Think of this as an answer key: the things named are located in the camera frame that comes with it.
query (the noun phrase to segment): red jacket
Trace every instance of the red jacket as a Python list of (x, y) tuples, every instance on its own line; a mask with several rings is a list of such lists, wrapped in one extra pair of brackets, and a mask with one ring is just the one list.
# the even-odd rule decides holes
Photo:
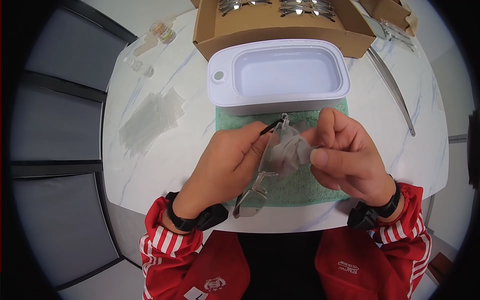
[[(378, 223), (373, 239), (367, 231), (349, 227), (324, 231), (315, 267), (328, 299), (410, 298), (427, 268), (432, 240), (422, 221), (423, 189), (400, 186), (405, 197), (400, 217)], [(236, 233), (213, 231), (197, 253), (201, 231), (181, 236), (160, 225), (166, 203), (158, 198), (145, 218), (147, 234), (140, 239), (143, 298), (241, 299), (250, 271)]]

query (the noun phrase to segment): black wrist strap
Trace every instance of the black wrist strap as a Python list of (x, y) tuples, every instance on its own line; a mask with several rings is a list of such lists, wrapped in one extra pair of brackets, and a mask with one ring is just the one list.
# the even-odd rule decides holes
[(391, 216), (395, 211), (396, 208), (398, 207), (398, 201), (400, 201), (400, 185), (398, 185), (398, 182), (395, 181), (395, 194), (390, 198), (390, 201), (388, 201), (387, 204), (383, 206), (373, 206), (373, 209), (378, 213), (378, 216), (381, 216), (382, 218), (388, 218)]
[(395, 194), (383, 206), (369, 206), (362, 201), (358, 202), (357, 206), (350, 210), (347, 226), (360, 230), (371, 230), (375, 227), (378, 216), (382, 218), (391, 216), (398, 207), (401, 195), (400, 185), (396, 181), (395, 186)]
[(167, 215), (172, 221), (175, 228), (181, 231), (192, 231), (197, 228), (199, 231), (204, 231), (212, 228), (225, 221), (228, 218), (228, 210), (222, 204), (215, 204), (207, 207), (195, 219), (184, 219), (175, 215), (173, 212), (173, 201), (179, 192), (169, 192), (165, 199), (167, 203)]

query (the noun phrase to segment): hand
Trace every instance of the hand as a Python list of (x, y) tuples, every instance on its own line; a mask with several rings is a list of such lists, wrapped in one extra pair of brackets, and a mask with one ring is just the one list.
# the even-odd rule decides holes
[(382, 206), (395, 194), (393, 179), (363, 126), (334, 108), (324, 108), (316, 128), (301, 134), (314, 149), (311, 171), (326, 188), (343, 190), (367, 205)]
[(207, 207), (240, 195), (252, 181), (271, 136), (260, 136), (265, 127), (257, 121), (240, 129), (217, 131), (175, 198), (175, 215), (195, 219)]

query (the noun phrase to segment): red sleeve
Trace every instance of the red sleeve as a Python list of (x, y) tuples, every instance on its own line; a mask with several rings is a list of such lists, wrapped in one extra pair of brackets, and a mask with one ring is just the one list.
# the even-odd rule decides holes
[(400, 183), (405, 206), (400, 216), (390, 223), (378, 223), (373, 231), (375, 242), (403, 282), (408, 298), (427, 269), (432, 239), (422, 220), (421, 198), (423, 188)]
[(164, 197), (155, 200), (145, 217), (147, 234), (140, 239), (145, 277), (143, 300), (173, 299), (202, 244), (201, 231), (194, 229), (182, 236), (160, 225), (167, 202)]

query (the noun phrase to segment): gray cloth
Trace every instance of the gray cloth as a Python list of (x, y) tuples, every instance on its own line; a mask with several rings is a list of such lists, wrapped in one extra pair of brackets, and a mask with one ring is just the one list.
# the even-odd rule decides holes
[(314, 149), (300, 136), (309, 127), (305, 121), (282, 130), (280, 143), (272, 148), (269, 157), (271, 165), (275, 166), (279, 177), (284, 178), (293, 174), (301, 165), (310, 162), (310, 152)]

